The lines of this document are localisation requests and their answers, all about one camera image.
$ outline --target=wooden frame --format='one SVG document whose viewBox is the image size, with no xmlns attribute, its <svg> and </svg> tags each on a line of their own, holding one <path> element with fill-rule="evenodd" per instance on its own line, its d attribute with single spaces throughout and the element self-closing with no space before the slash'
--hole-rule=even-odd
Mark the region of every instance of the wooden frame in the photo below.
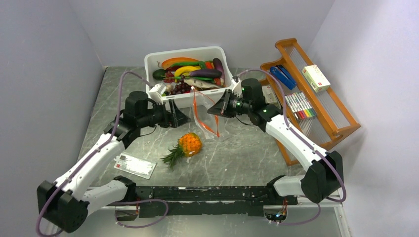
<svg viewBox="0 0 419 237">
<path fill-rule="evenodd" d="M 279 50 L 282 57 L 277 61 L 264 63 L 260 66 L 260 68 L 262 70 L 265 70 L 265 71 L 268 72 L 269 69 L 273 66 L 283 65 L 288 70 L 288 72 L 291 74 L 291 76 L 297 82 L 297 87 L 299 88 L 299 90 L 303 91 L 304 94 L 309 99 L 309 101 L 311 102 L 314 110 L 317 113 L 317 118 L 318 118 L 319 122 L 321 123 L 324 130 L 326 131 L 326 133 L 330 137 L 330 140 L 331 140 L 330 142 L 327 142 L 327 143 L 324 143 L 324 144 L 319 144 L 319 146 L 323 147 L 326 150 L 330 150 L 331 148 L 336 146 L 339 142 L 341 142 L 343 139 L 345 139 L 347 136 L 349 136 L 354 131 L 356 131 L 360 127 L 360 124 L 358 124 L 356 122 L 356 120 L 350 114 L 348 109 L 343 105 L 341 100 L 338 98 L 338 96 L 333 91 L 332 87 L 329 87 L 327 89 L 327 93 L 329 94 L 331 99 L 334 101 L 336 106 L 340 109 L 340 111 L 342 112 L 342 114 L 344 115 L 344 117 L 346 118 L 346 120 L 349 123 L 349 126 L 346 126 L 346 127 L 343 127 L 343 128 L 338 128 L 336 126 L 336 124 L 333 121 L 331 115 L 329 115 L 329 113 L 323 107 L 322 103 L 317 98 L 316 93 L 311 89 L 311 86 L 307 83 L 304 76 L 300 73 L 297 66 L 294 64 L 291 57 L 286 52 L 285 48 L 290 47 L 290 46 L 297 50 L 297 52 L 300 54 L 300 56 L 303 58 L 303 60 L 307 63 L 307 65 L 313 65 L 313 62 L 307 56 L 307 54 L 304 52 L 304 50 L 301 48 L 301 46 L 298 44 L 297 40 L 295 38 L 292 38 L 292 39 L 283 39 L 283 40 L 277 41 L 275 43 L 275 47 Z M 261 83 L 262 83 L 262 85 L 268 85 L 268 84 L 271 85 L 273 90 L 274 90 L 274 93 L 278 97 L 278 100 L 281 102 L 281 104 L 284 103 L 282 101 L 282 95 L 281 95 L 279 89 L 276 87 L 275 82 L 272 81 L 272 78 L 266 77 L 264 80 L 261 81 Z M 293 123 L 293 125 L 296 128 L 298 128 L 299 130 L 301 130 L 301 127 L 299 126 L 297 120 L 293 116 L 292 111 L 289 109 L 289 107 L 287 107 L 287 111 L 285 111 L 285 113 L 287 114 L 287 117 L 290 119 L 290 121 Z M 281 151 L 281 153 L 284 157 L 284 160 L 285 160 L 285 162 L 287 163 L 288 166 L 298 163 L 298 160 L 291 160 L 290 159 L 290 157 L 287 154 L 287 151 L 286 151 L 285 147 L 279 141 L 276 141 L 276 143 L 277 143 L 277 145 L 278 145 L 278 147 L 279 147 L 279 149 L 280 149 L 280 151 Z"/>
</svg>

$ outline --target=white plastic bin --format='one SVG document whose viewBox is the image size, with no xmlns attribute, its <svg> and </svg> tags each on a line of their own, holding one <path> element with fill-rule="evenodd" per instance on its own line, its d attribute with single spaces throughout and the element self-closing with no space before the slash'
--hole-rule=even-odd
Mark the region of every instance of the white plastic bin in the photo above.
<svg viewBox="0 0 419 237">
<path fill-rule="evenodd" d="M 200 47 L 200 48 L 190 48 L 190 49 L 181 49 L 181 50 L 173 50 L 173 51 L 166 51 L 166 52 L 159 52 L 159 53 L 150 53 L 144 58 L 144 66 L 147 75 L 147 80 L 151 83 L 159 83 L 160 81 L 156 81 L 153 78 L 153 72 L 159 69 L 159 63 L 161 64 L 167 59 L 176 58 L 176 57 L 187 57 L 187 58 L 194 58 L 196 60 L 201 61 L 209 61 L 214 58 L 219 58 L 223 64 L 224 74 L 225 74 L 225 84 L 227 87 L 220 88 L 220 89 L 212 89 L 206 90 L 202 93 L 210 97 L 213 101 L 218 101 L 224 91 L 226 89 L 233 89 L 234 85 L 236 84 L 233 81 L 233 75 L 231 75 L 230 70 L 227 66 L 227 61 L 225 58 L 224 50 L 218 46 L 210 46 L 210 47 Z M 149 86 L 146 86 L 146 92 L 150 90 Z M 192 93 L 187 94 L 180 94 L 180 95 L 170 95 L 164 96 L 163 101 L 167 102 L 169 99 L 174 99 L 176 105 L 179 108 L 187 108 L 192 106 Z"/>
</svg>

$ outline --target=white wall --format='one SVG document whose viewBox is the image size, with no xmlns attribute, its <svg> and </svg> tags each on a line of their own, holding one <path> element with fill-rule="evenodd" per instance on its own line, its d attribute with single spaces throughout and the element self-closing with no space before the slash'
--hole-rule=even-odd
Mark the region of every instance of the white wall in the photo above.
<svg viewBox="0 0 419 237">
<path fill-rule="evenodd" d="M 230 67 L 279 58 L 274 43 L 308 48 L 334 0 L 71 0 L 108 66 L 144 64 L 148 53 L 221 46 Z"/>
<path fill-rule="evenodd" d="M 309 50 L 362 125 L 336 147 L 354 237 L 419 235 L 418 9 L 336 0 Z"/>
<path fill-rule="evenodd" d="M 67 1 L 0 1 L 0 236 L 35 236 L 36 189 L 77 160 L 103 70 Z"/>
</svg>

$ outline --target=marker set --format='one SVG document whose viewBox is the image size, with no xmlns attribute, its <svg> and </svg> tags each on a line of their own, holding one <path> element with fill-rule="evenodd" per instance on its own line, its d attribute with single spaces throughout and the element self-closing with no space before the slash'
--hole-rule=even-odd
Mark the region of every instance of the marker set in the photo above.
<svg viewBox="0 0 419 237">
<path fill-rule="evenodd" d="M 313 106 L 302 91 L 286 95 L 285 100 L 297 120 L 308 119 L 317 116 Z"/>
</svg>

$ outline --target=blue object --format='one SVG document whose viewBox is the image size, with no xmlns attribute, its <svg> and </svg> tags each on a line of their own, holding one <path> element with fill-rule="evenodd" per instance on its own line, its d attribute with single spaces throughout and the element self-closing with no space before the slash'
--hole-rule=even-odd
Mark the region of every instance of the blue object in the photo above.
<svg viewBox="0 0 419 237">
<path fill-rule="evenodd" d="M 295 82 L 290 73 L 282 65 L 271 67 L 269 71 L 274 77 L 288 87 L 288 89 L 292 90 L 297 85 L 297 82 Z"/>
</svg>

